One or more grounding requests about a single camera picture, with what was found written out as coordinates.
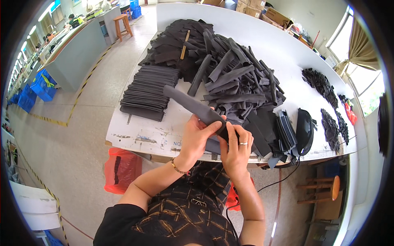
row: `hazard stripe tape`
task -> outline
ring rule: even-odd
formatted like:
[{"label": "hazard stripe tape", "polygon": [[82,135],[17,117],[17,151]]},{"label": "hazard stripe tape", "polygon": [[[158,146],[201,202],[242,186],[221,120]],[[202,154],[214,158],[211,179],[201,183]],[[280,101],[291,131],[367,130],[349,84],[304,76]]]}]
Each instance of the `hazard stripe tape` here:
[{"label": "hazard stripe tape", "polygon": [[64,235],[64,239],[66,240],[67,246],[70,246],[69,241],[67,240],[67,236],[66,236],[66,232],[64,231],[64,225],[63,225],[63,221],[61,218],[61,212],[60,212],[60,201],[59,198],[57,196],[55,196],[55,194],[53,194],[52,191],[50,191],[50,189],[44,184],[44,182],[38,177],[38,175],[33,171],[32,167],[30,166],[30,164],[27,162],[25,156],[23,155],[21,149],[19,148],[18,143],[16,142],[17,146],[18,146],[18,155],[21,156],[25,163],[27,164],[27,166],[30,168],[31,172],[33,173],[33,175],[37,178],[37,180],[41,183],[41,185],[45,188],[45,190],[56,200],[56,206],[58,207],[58,216],[59,216],[59,220],[60,220],[60,226],[61,229],[63,231],[63,235]]},{"label": "hazard stripe tape", "polygon": [[29,114],[31,116],[37,118],[37,119],[44,120],[44,121],[47,121],[49,123],[53,123],[53,124],[56,124],[56,125],[59,125],[59,126],[64,126],[64,127],[69,126],[69,123],[70,123],[70,120],[71,120],[71,117],[72,117],[72,113],[74,112],[74,108],[75,108],[76,104],[78,103],[78,99],[80,98],[80,96],[82,94],[82,91],[84,90],[84,88],[85,88],[85,86],[87,84],[88,79],[92,76],[93,71],[97,68],[97,65],[101,62],[101,60],[104,58],[104,56],[108,53],[108,51],[112,48],[112,46],[114,44],[115,43],[111,44],[111,46],[108,47],[108,49],[101,55],[100,59],[97,61],[96,65],[93,67],[92,71],[90,71],[89,75],[87,76],[87,79],[85,80],[84,84],[82,85],[81,90],[79,91],[79,94],[78,94],[78,96],[77,96],[77,98],[76,98],[76,100],[74,102],[74,105],[72,106],[72,109],[71,109],[71,112],[70,112],[70,116],[67,119],[67,122],[63,122],[61,120],[54,120],[54,119],[51,119],[51,118],[48,118],[48,117],[44,117],[44,116],[35,115],[33,113],[29,113]]}]

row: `person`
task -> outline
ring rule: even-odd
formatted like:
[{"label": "person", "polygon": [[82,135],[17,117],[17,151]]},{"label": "person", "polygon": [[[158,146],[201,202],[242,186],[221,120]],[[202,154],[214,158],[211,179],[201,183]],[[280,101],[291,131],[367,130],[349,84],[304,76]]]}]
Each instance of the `person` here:
[{"label": "person", "polygon": [[55,37],[55,35],[53,35],[53,33],[48,33],[46,35],[46,41],[50,42],[54,37]]},{"label": "person", "polygon": [[[263,245],[264,208],[246,169],[252,134],[227,122],[229,146],[217,137],[222,162],[197,161],[207,139],[221,126],[220,121],[205,126],[192,115],[179,155],[140,175],[119,202],[107,208],[93,245]],[[243,215],[239,241],[222,216],[231,182]]]},{"label": "person", "polygon": [[69,15],[69,24],[72,25],[72,23],[76,20],[77,18],[74,16],[74,14]]}]

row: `wooden chair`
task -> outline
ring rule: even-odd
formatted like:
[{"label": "wooden chair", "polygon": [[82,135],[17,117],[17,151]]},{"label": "wooden chair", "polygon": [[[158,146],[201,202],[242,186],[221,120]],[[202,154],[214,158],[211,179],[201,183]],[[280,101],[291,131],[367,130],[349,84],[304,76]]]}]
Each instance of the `wooden chair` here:
[{"label": "wooden chair", "polygon": [[126,29],[126,33],[130,33],[130,36],[133,36],[133,33],[131,32],[130,26],[128,24],[128,19],[127,19],[127,15],[126,14],[122,14],[118,17],[116,17],[115,19],[113,19],[115,21],[115,29],[116,29],[116,35],[117,37],[121,40],[122,42],[122,33],[121,33],[121,28],[119,26],[119,21],[122,20],[123,21],[123,25],[125,26]]},{"label": "wooden chair", "polygon": [[133,13],[130,8],[126,9],[125,11],[121,12],[121,14],[125,14],[127,15],[127,11],[128,11],[128,18],[129,20],[131,20],[131,14]]},{"label": "wooden chair", "polygon": [[313,184],[297,185],[296,188],[297,189],[330,188],[330,192],[314,193],[312,195],[312,197],[313,196],[315,197],[314,199],[298,201],[297,204],[335,201],[335,199],[338,197],[339,186],[340,186],[339,176],[335,176],[333,178],[320,178],[320,179],[307,178],[305,180],[307,182],[313,182]]}]

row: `beaded bracelet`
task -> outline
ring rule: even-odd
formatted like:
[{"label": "beaded bracelet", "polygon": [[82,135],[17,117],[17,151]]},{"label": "beaded bracelet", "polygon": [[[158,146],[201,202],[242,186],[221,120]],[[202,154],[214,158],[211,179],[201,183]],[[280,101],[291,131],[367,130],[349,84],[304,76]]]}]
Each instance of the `beaded bracelet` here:
[{"label": "beaded bracelet", "polygon": [[172,165],[173,165],[175,171],[179,172],[180,174],[186,174],[187,176],[190,176],[190,171],[183,172],[183,171],[179,170],[178,168],[176,168],[176,166],[175,166],[175,164],[174,164],[174,159],[175,159],[175,157],[172,157],[172,158],[171,158],[171,163],[172,163]]}]

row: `tiled floor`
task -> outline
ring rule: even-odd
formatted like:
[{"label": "tiled floor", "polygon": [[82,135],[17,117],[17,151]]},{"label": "tiled floor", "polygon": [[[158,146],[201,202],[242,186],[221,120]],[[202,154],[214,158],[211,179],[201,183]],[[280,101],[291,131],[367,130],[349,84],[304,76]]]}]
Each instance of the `tiled floor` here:
[{"label": "tiled floor", "polygon": [[[23,155],[45,185],[60,199],[61,211],[67,221],[94,237],[105,209],[118,201],[120,195],[104,191],[104,164],[109,147],[104,144],[109,122],[117,100],[138,58],[156,30],[156,7],[141,8],[142,17],[132,22],[133,37],[117,41],[99,63],[72,114],[68,127],[58,126],[26,114],[11,106],[8,110],[15,139]],[[55,120],[67,121],[77,94],[58,90],[52,102],[37,100],[32,113]],[[155,164],[144,163],[144,170]],[[293,168],[282,171],[286,177]],[[278,181],[279,170],[251,169],[257,189]],[[272,245],[303,245],[310,216],[309,205],[297,205],[295,185],[310,176],[312,170],[299,167],[282,184],[282,195],[275,237]],[[21,170],[27,185],[39,185],[35,177]],[[278,201],[278,185],[260,192],[263,199],[267,231],[264,245],[268,245]],[[237,232],[242,227],[241,212],[230,211],[230,219]],[[71,246],[91,245],[92,240],[64,221]],[[61,229],[53,230],[64,243]]]}]

